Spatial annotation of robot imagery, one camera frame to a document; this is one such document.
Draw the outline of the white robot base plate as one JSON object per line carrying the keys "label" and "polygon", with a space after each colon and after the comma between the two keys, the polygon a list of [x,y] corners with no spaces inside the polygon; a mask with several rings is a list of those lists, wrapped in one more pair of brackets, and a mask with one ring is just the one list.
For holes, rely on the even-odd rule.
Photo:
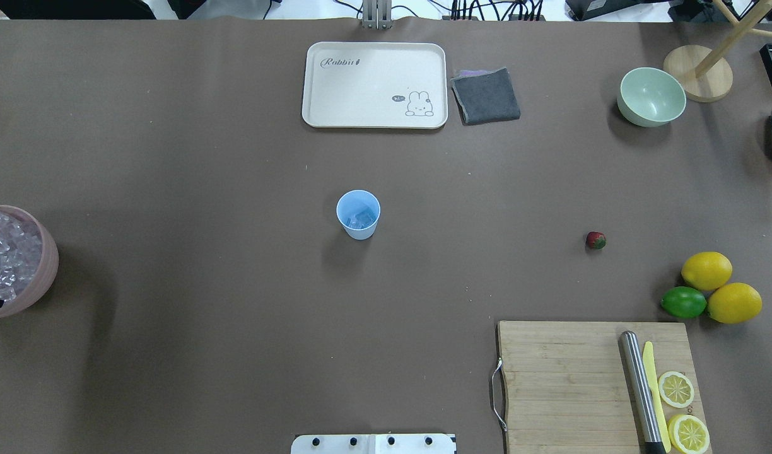
{"label": "white robot base plate", "polygon": [[303,434],[291,453],[456,453],[455,436],[445,433]]}

